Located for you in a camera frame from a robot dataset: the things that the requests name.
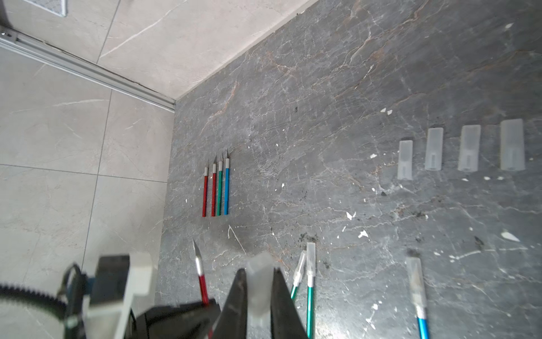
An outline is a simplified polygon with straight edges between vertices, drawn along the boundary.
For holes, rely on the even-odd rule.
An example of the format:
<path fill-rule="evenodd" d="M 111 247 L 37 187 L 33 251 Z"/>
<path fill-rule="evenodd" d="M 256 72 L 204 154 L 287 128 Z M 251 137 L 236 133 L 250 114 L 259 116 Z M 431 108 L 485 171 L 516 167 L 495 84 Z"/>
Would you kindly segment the red carving knife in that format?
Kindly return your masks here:
<path fill-rule="evenodd" d="M 196 262 L 196 271 L 198 274 L 198 281 L 200 286 L 200 294 L 202 303 L 205 305 L 209 304 L 209 296 L 207 293 L 207 285 L 206 285 L 206 276 L 203 266 L 203 257 L 201 256 L 201 252 L 196 244 L 195 241 L 193 241 L 193 250 L 195 253 L 195 262 Z"/>
<path fill-rule="evenodd" d="M 209 166 L 206 165 L 204 168 L 203 175 L 203 203 L 202 203 L 202 217 L 207 215 L 207 188 L 208 188 L 208 177 L 209 177 Z"/>
<path fill-rule="evenodd" d="M 211 216 L 216 216 L 216 192 L 217 192 L 217 158 L 213 161 L 212 169 L 212 196 L 211 196 Z"/>

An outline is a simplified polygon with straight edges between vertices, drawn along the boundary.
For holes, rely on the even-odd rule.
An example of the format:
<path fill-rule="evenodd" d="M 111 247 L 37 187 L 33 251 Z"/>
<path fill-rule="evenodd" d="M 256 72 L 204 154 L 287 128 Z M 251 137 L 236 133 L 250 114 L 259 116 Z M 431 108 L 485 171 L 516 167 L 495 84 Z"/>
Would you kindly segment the translucent knife cap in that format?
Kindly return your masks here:
<path fill-rule="evenodd" d="M 443 164 L 444 128 L 430 128 L 427 135 L 425 170 L 440 171 Z"/>
<path fill-rule="evenodd" d="M 270 301 L 275 262 L 268 252 L 251 258 L 246 266 L 248 323 L 256 328 L 270 325 Z"/>
<path fill-rule="evenodd" d="M 525 169 L 523 120 L 504 120 L 501 122 L 501 170 L 517 172 Z"/>
<path fill-rule="evenodd" d="M 458 170 L 461 172 L 476 172 L 481 140 L 480 125 L 465 125 L 462 127 Z"/>
<path fill-rule="evenodd" d="M 412 140 L 399 142 L 399 159 L 397 167 L 397 178 L 399 180 L 412 180 L 412 161 L 413 161 Z"/>

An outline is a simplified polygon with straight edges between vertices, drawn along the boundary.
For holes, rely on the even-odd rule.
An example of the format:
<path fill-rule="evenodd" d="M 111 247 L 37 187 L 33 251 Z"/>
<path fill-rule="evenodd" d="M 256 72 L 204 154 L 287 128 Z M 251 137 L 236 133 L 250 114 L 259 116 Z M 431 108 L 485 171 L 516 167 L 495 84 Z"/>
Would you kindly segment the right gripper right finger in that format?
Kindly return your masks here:
<path fill-rule="evenodd" d="M 272 339 L 307 339 L 305 328 L 290 298 L 282 271 L 273 271 L 270 299 L 270 331 Z"/>

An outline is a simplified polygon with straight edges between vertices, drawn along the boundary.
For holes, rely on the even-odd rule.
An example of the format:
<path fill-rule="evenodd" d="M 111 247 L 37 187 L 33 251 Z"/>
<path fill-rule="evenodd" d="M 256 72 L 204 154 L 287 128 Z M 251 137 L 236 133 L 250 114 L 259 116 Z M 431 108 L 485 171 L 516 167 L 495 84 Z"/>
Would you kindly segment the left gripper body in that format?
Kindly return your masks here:
<path fill-rule="evenodd" d="M 208 305 L 155 306 L 136 318 L 135 338 L 205 338 L 220 312 L 214 299 Z"/>

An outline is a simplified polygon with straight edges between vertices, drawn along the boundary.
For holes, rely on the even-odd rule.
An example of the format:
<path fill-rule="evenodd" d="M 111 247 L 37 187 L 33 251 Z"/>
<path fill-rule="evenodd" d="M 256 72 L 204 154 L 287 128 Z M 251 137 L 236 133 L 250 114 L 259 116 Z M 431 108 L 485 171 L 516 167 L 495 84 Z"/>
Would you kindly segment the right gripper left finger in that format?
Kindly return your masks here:
<path fill-rule="evenodd" d="M 240 268 L 213 331 L 213 338 L 246 339 L 248 283 L 246 270 Z"/>

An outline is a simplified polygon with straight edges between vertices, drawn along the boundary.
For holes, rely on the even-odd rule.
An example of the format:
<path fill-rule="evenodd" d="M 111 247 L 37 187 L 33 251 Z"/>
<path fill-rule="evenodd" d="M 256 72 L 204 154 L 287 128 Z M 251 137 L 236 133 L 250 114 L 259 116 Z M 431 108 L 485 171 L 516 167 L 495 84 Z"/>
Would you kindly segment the green carving knife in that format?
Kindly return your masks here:
<path fill-rule="evenodd" d="M 308 294 L 307 294 L 307 311 L 306 311 L 306 333 L 308 339 L 313 337 L 315 304 L 314 304 L 314 287 L 316 280 L 316 244 L 308 242 L 306 246 L 306 272 L 308 277 Z"/>
<path fill-rule="evenodd" d="M 217 173 L 217 191 L 216 191 L 216 215 L 221 215 L 221 203 L 222 203 L 222 176 L 223 176 L 223 159 L 218 162 Z"/>
<path fill-rule="evenodd" d="M 297 290 L 299 289 L 299 286 L 301 285 L 301 282 L 303 280 L 305 265 L 306 265 L 306 250 L 303 250 L 300 254 L 298 264 L 294 270 L 292 289 L 290 292 L 290 298 L 292 299 L 292 301 L 295 301 Z"/>

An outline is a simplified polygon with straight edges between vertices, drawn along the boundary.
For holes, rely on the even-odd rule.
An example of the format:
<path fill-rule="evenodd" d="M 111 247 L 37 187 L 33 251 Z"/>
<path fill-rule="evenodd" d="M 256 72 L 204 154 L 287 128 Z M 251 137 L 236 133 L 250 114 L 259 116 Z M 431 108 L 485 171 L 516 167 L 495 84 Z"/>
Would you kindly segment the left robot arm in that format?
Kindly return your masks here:
<path fill-rule="evenodd" d="M 204 338 L 220 315 L 210 301 L 157 306 L 134 316 L 128 298 L 128 267 L 99 268 L 94 278 L 76 264 L 67 269 L 57 296 L 1 284 L 1 301 L 52 315 L 64 338 Z"/>

